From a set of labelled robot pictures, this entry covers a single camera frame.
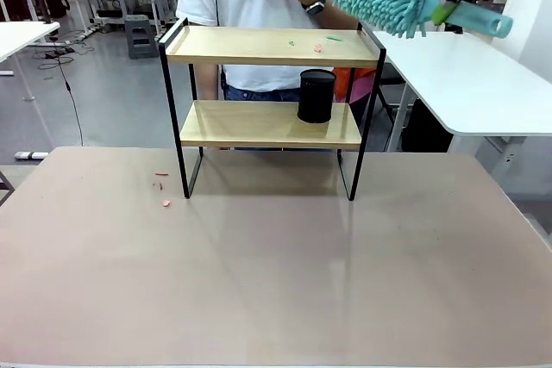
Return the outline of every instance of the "gray stool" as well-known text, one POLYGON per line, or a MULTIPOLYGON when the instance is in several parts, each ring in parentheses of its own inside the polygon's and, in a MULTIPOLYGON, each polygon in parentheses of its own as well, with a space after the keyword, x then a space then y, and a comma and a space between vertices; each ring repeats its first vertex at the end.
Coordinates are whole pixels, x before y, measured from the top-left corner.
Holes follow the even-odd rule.
POLYGON ((129 58, 156 58, 159 56, 154 31, 146 15, 127 15, 124 30, 129 44, 129 58))

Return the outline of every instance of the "black cup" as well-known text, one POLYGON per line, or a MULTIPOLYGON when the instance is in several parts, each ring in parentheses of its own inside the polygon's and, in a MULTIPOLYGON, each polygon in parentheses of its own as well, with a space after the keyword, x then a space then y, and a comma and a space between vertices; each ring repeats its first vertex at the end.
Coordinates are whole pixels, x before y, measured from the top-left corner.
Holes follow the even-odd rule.
POLYGON ((301 73, 299 112, 297 117, 310 124, 331 120, 336 75, 323 69, 309 69, 301 73))

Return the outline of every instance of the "white wall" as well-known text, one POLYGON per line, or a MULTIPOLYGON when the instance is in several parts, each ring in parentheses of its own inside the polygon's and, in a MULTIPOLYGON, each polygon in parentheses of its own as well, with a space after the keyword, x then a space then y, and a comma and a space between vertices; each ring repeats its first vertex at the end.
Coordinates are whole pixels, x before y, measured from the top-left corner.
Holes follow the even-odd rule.
MULTIPOLYGON (((552 83, 552 0, 508 0, 505 14, 514 28, 492 44, 552 83)), ((552 139, 528 139, 501 185, 513 196, 552 196, 552 139)))

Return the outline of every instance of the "beige tabletop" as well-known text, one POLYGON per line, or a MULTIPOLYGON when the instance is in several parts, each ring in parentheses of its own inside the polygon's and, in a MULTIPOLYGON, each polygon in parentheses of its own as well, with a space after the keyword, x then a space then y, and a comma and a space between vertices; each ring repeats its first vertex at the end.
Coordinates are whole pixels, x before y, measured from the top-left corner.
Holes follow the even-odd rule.
POLYGON ((468 157, 370 153, 350 203, 335 155, 207 152, 185 200, 174 151, 61 148, 0 209, 0 360, 547 364, 551 269, 468 157))

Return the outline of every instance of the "person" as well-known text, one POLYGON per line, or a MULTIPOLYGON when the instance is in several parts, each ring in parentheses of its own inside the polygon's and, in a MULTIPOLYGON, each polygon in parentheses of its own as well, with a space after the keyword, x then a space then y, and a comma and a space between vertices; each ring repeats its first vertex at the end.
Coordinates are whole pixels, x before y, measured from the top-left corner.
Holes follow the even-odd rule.
MULTIPOLYGON (((355 29, 356 18, 332 0, 179 0, 178 17, 191 24, 238 28, 355 29)), ((225 65, 223 94, 233 101, 298 101, 304 67, 225 65)), ((195 65, 202 99, 218 99, 217 65, 195 65)))

